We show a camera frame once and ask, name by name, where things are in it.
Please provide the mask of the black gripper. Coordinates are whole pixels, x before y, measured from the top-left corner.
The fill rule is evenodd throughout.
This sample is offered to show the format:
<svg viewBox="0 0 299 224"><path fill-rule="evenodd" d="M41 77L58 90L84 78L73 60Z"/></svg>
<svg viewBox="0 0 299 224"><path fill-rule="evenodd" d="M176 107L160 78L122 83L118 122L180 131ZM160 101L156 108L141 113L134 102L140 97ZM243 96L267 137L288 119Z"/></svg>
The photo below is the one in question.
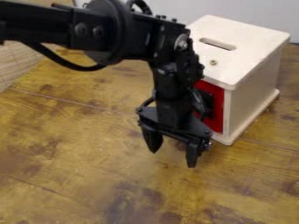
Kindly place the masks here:
<svg viewBox="0 0 299 224"><path fill-rule="evenodd" d="M192 90L179 88L153 88L155 102L137 114L148 150L156 153L164 137L171 137L187 144L187 166L193 168L197 157L211 147L212 130L195 116Z"/></svg>

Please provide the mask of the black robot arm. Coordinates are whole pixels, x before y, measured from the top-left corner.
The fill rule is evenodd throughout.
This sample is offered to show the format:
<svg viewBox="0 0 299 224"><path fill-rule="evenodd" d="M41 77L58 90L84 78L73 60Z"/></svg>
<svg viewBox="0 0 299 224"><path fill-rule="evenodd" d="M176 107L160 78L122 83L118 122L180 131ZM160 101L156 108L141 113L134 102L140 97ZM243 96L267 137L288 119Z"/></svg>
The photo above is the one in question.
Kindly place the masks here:
<svg viewBox="0 0 299 224"><path fill-rule="evenodd" d="M184 24L155 15L144 0L90 0L84 8L0 0L0 45L6 40L84 72L147 61L153 92L134 110L147 147L156 152L171 137L185 143L187 165L196 165L211 145L212 130L201 122L211 110L195 87L204 65Z"/></svg>

